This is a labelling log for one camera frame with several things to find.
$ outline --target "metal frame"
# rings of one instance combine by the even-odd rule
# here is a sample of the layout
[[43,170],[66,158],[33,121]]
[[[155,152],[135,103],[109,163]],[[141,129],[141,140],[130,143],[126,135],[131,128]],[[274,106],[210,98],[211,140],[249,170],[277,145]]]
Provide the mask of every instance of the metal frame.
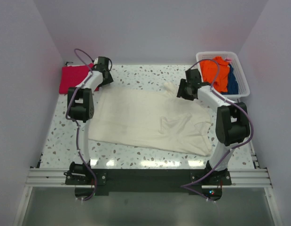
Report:
[[[81,187],[89,188],[87,185],[66,185],[64,172],[68,169],[31,169],[27,176],[25,185],[31,187]],[[229,188],[271,188],[271,181],[266,169],[233,169],[229,170],[232,185],[223,186]],[[202,188],[216,188],[217,186],[202,186]]]

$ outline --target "pink cloth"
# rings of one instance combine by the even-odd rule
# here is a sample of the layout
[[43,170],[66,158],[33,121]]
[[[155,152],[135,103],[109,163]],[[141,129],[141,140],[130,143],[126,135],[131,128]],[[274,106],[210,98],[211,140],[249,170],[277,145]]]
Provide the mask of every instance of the pink cloth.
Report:
[[60,94],[67,94],[69,87],[76,87],[88,75],[89,69],[87,66],[66,66],[62,68],[62,79],[60,83]]

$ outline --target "orange shirt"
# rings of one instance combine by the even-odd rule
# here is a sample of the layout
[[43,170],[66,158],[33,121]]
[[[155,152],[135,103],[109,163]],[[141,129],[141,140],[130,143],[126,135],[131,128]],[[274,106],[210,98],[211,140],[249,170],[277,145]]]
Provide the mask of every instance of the orange shirt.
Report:
[[[228,67],[229,62],[224,61],[221,58],[221,56],[216,56],[214,58],[214,60],[217,63],[219,63],[220,73],[217,76],[213,87],[220,93],[221,92],[228,92],[228,90],[227,90],[228,74],[230,71],[230,68]],[[216,76],[217,65],[210,60],[205,60],[205,61],[200,62],[200,66],[201,66],[203,81],[207,81],[209,83],[212,83],[214,77]]]

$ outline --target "laundry basket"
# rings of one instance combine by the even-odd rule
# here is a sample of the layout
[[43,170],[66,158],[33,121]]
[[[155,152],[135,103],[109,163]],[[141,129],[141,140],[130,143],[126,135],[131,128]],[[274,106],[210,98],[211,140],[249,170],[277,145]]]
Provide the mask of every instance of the laundry basket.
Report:
[[199,52],[197,53],[197,61],[202,59],[213,59],[216,56],[221,56],[224,60],[229,58],[232,60],[231,65],[234,68],[234,75],[236,77],[236,81],[238,83],[238,94],[236,95],[224,95],[227,98],[232,100],[237,100],[241,97],[247,97],[250,94],[249,85],[247,79],[245,78],[244,71],[240,65],[238,57],[233,52]]

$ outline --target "speckled white tabletop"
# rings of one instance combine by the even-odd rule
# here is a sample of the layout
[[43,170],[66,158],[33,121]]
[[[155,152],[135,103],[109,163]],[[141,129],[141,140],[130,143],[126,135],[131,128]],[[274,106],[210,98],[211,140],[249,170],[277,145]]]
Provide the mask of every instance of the speckled white tabletop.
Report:
[[[180,79],[185,78],[185,71],[189,65],[114,65],[111,75],[113,86],[130,89],[143,89],[164,92],[164,82],[171,81],[179,86]],[[94,106],[98,102],[96,94],[93,96]],[[214,151],[217,139],[215,136],[214,113],[209,106],[198,103],[209,113],[212,126],[208,131],[208,138]],[[60,95],[55,113],[50,125],[41,168],[68,168],[72,162],[75,148],[75,123],[65,119],[67,96]],[[151,148],[140,148],[126,145],[110,144],[89,140],[91,165],[93,168],[107,169],[203,169],[210,156],[203,157],[194,154],[169,152]],[[251,147],[242,146],[234,151],[229,162],[229,169],[253,169]]]

